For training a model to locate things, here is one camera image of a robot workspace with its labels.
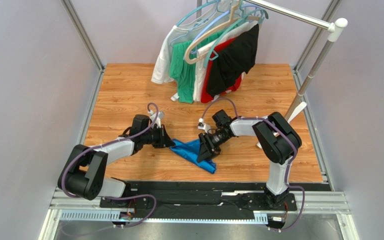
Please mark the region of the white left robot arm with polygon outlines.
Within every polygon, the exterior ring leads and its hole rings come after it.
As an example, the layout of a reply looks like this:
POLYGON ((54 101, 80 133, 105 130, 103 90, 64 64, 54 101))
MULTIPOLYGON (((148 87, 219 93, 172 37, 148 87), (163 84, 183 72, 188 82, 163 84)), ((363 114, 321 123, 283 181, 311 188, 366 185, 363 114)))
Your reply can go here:
POLYGON ((175 143, 161 123, 163 111, 137 114, 132 125, 116 139, 94 146, 78 144, 60 174, 57 186, 69 197, 94 200, 97 197, 121 198, 127 189, 123 180, 105 176, 109 164, 138 153, 145 145, 155 149, 175 143))

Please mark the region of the blue cloth napkin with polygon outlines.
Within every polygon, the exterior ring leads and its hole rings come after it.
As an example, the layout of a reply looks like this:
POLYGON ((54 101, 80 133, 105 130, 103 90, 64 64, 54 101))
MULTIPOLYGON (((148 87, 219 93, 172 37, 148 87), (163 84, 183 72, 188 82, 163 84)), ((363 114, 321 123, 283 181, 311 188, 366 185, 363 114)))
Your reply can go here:
POLYGON ((174 152, 176 155, 182 157, 183 159, 189 161, 195 166, 207 171, 210 174, 216 172, 216 164, 212 160, 204 160, 198 162, 198 155, 200 152, 200 140, 195 139, 189 142, 182 142, 178 139, 173 139, 174 146, 169 147, 169 149, 174 152))

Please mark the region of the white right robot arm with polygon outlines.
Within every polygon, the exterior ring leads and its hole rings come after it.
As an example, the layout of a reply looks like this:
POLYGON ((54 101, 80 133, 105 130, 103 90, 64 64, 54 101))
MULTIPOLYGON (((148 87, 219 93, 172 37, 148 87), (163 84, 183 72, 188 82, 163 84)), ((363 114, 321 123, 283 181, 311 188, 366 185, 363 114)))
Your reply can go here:
POLYGON ((266 189, 273 196, 287 192, 291 163, 302 146, 302 140, 279 112, 273 112, 267 117, 232 118, 224 110, 220 110, 212 119, 216 125, 215 131, 198 135, 198 163, 217 157, 221 153, 221 145, 231 138, 256 137, 270 160, 266 189))

